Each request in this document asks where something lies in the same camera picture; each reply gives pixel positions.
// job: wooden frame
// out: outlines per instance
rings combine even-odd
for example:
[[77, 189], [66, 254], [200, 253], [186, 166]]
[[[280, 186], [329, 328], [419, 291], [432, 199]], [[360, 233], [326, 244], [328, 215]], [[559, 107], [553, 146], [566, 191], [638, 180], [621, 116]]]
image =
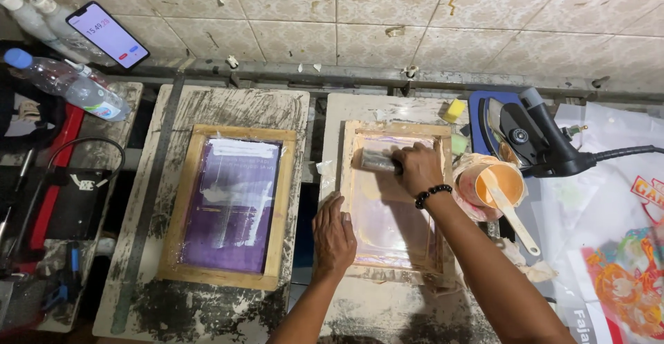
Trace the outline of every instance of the wooden frame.
[[[344, 201], [342, 210], [351, 211], [353, 191], [353, 159], [359, 157], [356, 148], [356, 137], [358, 134], [378, 136], [407, 136], [411, 138], [432, 139], [434, 149], [437, 150], [441, 166], [443, 167], [444, 182], [453, 185], [452, 182], [452, 129], [448, 126], [418, 125], [409, 123], [386, 123], [365, 122], [359, 120], [347, 120], [344, 126], [343, 156], [341, 160], [341, 194], [347, 199]], [[444, 285], [446, 280], [442, 277], [444, 264], [453, 269], [453, 257], [449, 257], [449, 247], [445, 243], [442, 234], [435, 231], [436, 248], [441, 256], [436, 259], [436, 270], [428, 272], [422, 270], [404, 270], [398, 268], [386, 268], [379, 265], [368, 265], [364, 263], [353, 263], [346, 272], [346, 276], [354, 276], [363, 279], [378, 281], [400, 281], [405, 283], [428, 284], [437, 286]]]
[[[206, 140], [210, 136], [251, 138], [257, 141], [281, 141], [279, 172], [270, 223], [265, 269], [262, 274], [235, 272], [178, 263], [187, 231], [187, 214], [193, 189], [199, 177]], [[196, 283], [274, 291], [281, 267], [288, 198], [293, 174], [295, 131], [232, 126], [194, 125], [187, 156], [180, 173], [173, 214], [163, 242], [157, 279], [193, 281]]]

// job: green sponge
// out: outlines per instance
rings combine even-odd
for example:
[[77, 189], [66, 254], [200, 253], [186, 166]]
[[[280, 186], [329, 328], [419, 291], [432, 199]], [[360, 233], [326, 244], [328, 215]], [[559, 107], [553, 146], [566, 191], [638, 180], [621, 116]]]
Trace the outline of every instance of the green sponge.
[[459, 134], [452, 134], [452, 154], [458, 156], [465, 152], [468, 145], [468, 138]]

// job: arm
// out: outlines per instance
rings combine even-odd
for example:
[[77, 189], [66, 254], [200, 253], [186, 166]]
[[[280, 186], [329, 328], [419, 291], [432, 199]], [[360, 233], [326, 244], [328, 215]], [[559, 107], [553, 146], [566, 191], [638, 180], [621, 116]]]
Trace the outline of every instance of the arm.
[[[413, 197], [443, 184], [440, 159], [423, 144], [395, 151], [393, 158], [402, 163], [401, 183]], [[466, 283], [503, 343], [576, 343], [535, 286], [468, 218], [452, 195], [433, 194], [424, 207], [452, 248]]]
[[353, 263], [357, 249], [351, 215], [341, 212], [343, 199], [335, 192], [311, 221], [318, 265], [311, 284], [267, 344], [314, 344], [318, 340], [336, 286]]

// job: smartphone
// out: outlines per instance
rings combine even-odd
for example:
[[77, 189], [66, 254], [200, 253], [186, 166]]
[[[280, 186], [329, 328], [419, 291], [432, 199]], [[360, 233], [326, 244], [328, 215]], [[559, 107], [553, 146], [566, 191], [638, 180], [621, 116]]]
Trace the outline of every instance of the smartphone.
[[150, 52], [96, 1], [82, 6], [65, 21], [124, 68], [133, 68], [150, 56]]

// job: phone screen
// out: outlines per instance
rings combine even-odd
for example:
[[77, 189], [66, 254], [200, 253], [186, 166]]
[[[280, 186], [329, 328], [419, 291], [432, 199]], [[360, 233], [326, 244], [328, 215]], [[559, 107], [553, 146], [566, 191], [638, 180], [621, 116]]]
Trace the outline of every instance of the phone screen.
[[97, 4], [90, 4], [82, 15], [71, 16], [68, 22], [125, 68], [149, 54], [141, 43]]

